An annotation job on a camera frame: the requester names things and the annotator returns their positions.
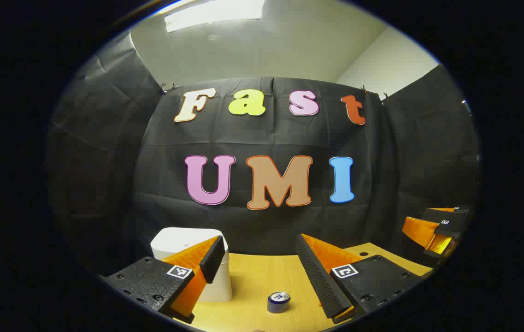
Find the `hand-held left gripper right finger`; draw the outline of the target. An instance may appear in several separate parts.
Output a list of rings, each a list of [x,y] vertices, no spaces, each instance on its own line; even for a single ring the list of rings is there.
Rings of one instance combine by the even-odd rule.
[[[326,317],[334,324],[392,303],[433,271],[369,243],[358,250],[342,249],[299,234],[295,248]]]

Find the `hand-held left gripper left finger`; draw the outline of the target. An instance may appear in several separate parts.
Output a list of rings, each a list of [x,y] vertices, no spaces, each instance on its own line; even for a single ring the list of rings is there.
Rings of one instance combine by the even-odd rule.
[[[225,255],[215,236],[164,259],[146,256],[102,281],[140,305],[190,324],[203,290],[212,284]]]

